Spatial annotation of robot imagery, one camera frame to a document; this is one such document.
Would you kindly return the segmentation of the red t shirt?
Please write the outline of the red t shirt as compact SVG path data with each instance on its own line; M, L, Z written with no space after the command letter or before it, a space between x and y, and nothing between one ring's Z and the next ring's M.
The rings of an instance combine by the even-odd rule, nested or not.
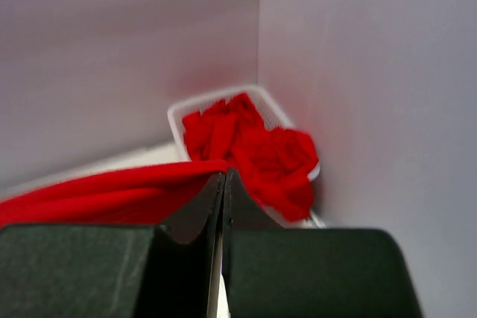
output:
M1 224L155 224L189 202L222 160L108 171L57 183L1 203Z

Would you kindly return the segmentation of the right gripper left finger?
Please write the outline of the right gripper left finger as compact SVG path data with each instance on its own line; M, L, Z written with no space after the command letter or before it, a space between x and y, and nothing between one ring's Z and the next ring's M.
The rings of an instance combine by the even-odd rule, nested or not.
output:
M1 224L1 315L206 317L223 187L155 224Z

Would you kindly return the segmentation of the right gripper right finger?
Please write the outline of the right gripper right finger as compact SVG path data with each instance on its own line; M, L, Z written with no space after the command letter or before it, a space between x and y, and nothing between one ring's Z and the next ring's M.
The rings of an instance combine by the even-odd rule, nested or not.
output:
M405 258L381 229L286 229L224 186L222 274L232 317L421 317Z

